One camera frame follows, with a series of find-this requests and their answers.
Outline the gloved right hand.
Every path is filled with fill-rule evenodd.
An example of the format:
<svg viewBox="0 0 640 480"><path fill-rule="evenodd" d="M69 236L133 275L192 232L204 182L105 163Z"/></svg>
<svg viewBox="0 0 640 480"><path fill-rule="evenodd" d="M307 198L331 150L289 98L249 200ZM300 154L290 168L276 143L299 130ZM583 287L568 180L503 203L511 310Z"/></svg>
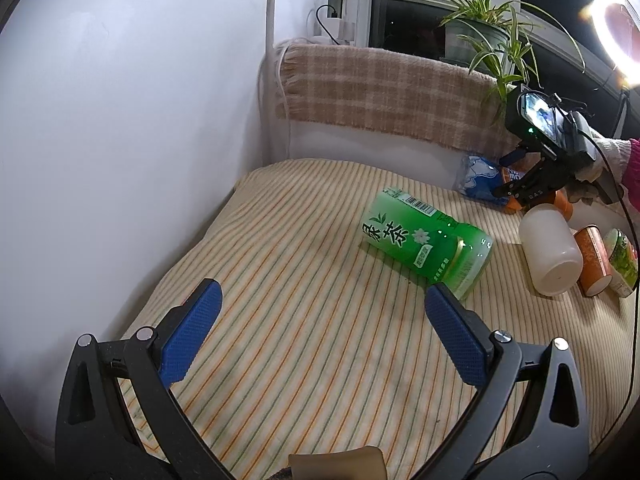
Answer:
<svg viewBox="0 0 640 480"><path fill-rule="evenodd" d="M613 179L617 191L622 198L613 193L613 202L628 203L628 188L623 184L623 177L631 160L631 140L611 139L596 130L590 133L592 143L589 146L596 150L594 162L586 169L580 170L577 181L567 185L568 201L572 204L583 202L590 205L596 198L604 200L596 187L597 180L604 174Z"/></svg>

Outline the pink sleeve right forearm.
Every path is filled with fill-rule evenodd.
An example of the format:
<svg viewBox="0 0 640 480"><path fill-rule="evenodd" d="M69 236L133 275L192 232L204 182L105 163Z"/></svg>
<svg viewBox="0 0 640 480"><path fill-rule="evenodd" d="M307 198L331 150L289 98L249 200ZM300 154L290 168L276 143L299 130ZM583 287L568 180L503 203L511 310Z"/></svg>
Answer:
<svg viewBox="0 0 640 480"><path fill-rule="evenodd" d="M626 188L629 203L636 211L640 211L640 143L637 139L630 140L630 155L622 183Z"/></svg>

